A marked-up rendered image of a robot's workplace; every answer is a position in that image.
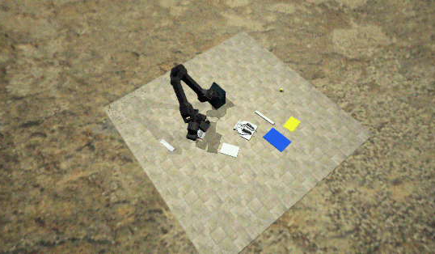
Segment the yellow flat square plate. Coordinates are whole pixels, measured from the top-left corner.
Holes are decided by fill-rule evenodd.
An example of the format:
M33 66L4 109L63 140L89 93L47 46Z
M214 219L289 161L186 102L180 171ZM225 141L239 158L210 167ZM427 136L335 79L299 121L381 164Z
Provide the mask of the yellow flat square plate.
M291 132L293 132L300 122L301 121L298 121L293 117L290 117L289 120L285 123L284 127L290 130Z

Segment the white flat bar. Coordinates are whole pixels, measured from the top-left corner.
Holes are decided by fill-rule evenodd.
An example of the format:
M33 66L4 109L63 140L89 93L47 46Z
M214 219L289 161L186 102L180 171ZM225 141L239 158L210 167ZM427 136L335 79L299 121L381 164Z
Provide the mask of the white flat bar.
M170 150L171 152L175 149L174 147L172 147L170 144L168 144L166 141L162 140L160 141L168 150Z

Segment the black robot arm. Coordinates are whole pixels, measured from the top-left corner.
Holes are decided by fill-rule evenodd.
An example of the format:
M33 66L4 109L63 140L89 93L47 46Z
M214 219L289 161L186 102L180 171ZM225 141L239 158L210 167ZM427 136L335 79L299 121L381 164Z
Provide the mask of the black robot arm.
M170 73L171 85L174 88L176 97L179 101L179 111L180 115L183 117L185 124L188 123L188 133L191 135L196 135L198 129L202 130L204 133L210 127L210 121L200 122L200 115L198 113L199 109L193 109L192 105L188 102L186 95L184 94L184 90L181 85L181 80L183 80L193 91L197 93L197 99L204 103L209 100L215 101L219 93L215 89L203 89L200 87L189 75L186 68L182 64L178 64L177 66L171 68ZM189 117L190 118L186 118Z

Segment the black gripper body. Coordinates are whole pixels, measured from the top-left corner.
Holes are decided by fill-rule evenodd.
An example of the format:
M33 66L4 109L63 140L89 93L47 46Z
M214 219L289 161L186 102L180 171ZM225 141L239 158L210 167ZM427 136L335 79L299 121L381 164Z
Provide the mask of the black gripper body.
M199 113L199 115L200 115L200 122L199 122L199 125L200 125L201 120L203 120L203 121L206 120L206 115L201 114L201 113ZM196 135L191 135L191 134L187 133L186 138L190 139L190 140L193 140L193 141L196 141L197 134Z

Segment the blue flat rectangular plate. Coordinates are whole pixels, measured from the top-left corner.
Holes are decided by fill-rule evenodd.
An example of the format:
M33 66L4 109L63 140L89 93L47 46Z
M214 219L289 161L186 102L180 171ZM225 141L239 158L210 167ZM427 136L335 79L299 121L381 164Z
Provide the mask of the blue flat rectangular plate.
M269 143L271 143L273 146L275 146L280 152L282 152L291 143L291 141L288 138L283 136L274 128L269 130L263 136L263 138L267 140Z

